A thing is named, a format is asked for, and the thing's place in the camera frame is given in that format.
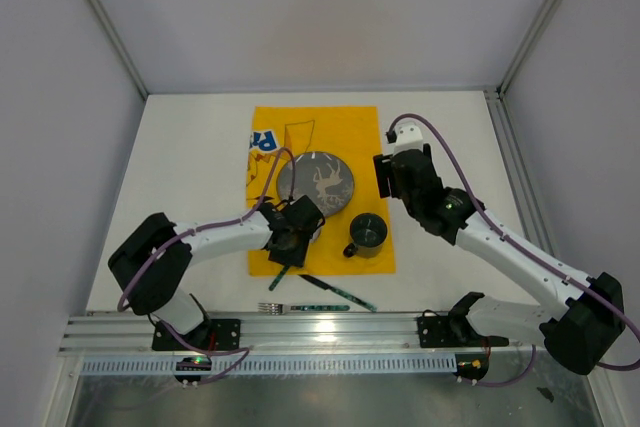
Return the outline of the spoon with green handle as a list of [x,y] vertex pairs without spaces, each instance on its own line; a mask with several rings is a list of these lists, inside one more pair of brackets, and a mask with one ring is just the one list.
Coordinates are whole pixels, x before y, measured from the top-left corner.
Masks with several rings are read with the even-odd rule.
[[268,260],[280,265],[280,270],[268,286],[270,292],[276,289],[292,269],[304,266],[309,247],[317,238],[318,234],[305,238],[290,236],[288,239],[281,239],[278,243],[271,242],[268,245]]

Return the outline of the grey reindeer plate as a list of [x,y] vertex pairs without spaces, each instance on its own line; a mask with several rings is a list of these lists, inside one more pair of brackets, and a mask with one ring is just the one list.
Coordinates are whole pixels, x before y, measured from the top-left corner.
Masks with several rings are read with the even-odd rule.
[[323,151],[300,154],[288,161],[276,179],[281,200],[307,196],[325,217],[344,210],[355,192],[355,176],[338,156]]

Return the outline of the knife with green handle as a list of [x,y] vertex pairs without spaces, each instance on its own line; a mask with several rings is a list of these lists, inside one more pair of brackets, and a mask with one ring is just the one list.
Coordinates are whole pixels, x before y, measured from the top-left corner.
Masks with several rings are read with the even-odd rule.
[[314,285],[315,287],[318,287],[324,291],[330,291],[332,293],[334,293],[335,295],[340,296],[341,298],[355,304],[358,305],[359,307],[362,307],[364,309],[366,309],[369,312],[377,312],[378,309],[376,306],[374,306],[373,304],[371,304],[370,302],[367,302],[357,296],[355,296],[354,294],[351,294],[341,288],[332,286],[330,284],[328,284],[327,282],[324,282],[322,280],[320,280],[317,277],[308,275],[308,274],[304,274],[304,275],[299,275],[299,278],[303,279],[304,281],[308,282],[311,285]]

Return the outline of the dark green mug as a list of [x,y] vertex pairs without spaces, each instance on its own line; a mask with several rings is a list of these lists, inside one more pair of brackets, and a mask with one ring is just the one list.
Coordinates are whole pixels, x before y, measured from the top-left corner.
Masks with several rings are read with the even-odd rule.
[[374,213],[362,213],[353,218],[349,226],[349,243],[343,249],[346,258],[375,257],[388,236],[385,220]]

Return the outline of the yellow Pikachu cloth placemat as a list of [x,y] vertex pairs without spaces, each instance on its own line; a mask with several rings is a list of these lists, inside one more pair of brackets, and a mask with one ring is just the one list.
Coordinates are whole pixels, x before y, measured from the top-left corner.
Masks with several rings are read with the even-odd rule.
[[288,161],[300,154],[323,151],[341,158],[355,176],[355,192],[347,207],[325,217],[317,240],[309,247],[300,273],[316,276],[392,274],[394,247],[387,238],[372,258],[346,258],[349,226],[354,217],[374,213],[390,219],[388,204],[378,192],[373,157],[382,151],[378,111],[374,106],[267,107],[254,110],[249,136],[246,200],[260,194],[280,201],[276,179]]

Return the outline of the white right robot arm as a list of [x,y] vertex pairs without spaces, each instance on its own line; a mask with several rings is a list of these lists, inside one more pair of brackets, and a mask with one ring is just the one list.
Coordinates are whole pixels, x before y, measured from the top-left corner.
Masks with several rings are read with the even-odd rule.
[[392,150],[374,157],[379,194],[400,200],[427,233],[487,262],[524,289],[535,304],[469,293],[449,312],[448,332],[460,344],[498,336],[542,346],[565,369],[587,375],[626,328],[623,289],[564,264],[504,226],[470,185],[444,186],[417,114],[396,118],[385,136]]

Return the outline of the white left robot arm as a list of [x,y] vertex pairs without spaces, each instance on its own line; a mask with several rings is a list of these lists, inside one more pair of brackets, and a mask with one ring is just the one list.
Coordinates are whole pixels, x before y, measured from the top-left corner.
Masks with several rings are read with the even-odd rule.
[[147,217],[109,258],[122,290],[117,310],[154,316],[190,349],[203,346],[210,326],[204,309],[180,284],[186,271],[227,254],[265,251],[282,267],[302,267],[325,216],[308,197],[273,204],[260,200],[229,220],[176,223],[160,212]]

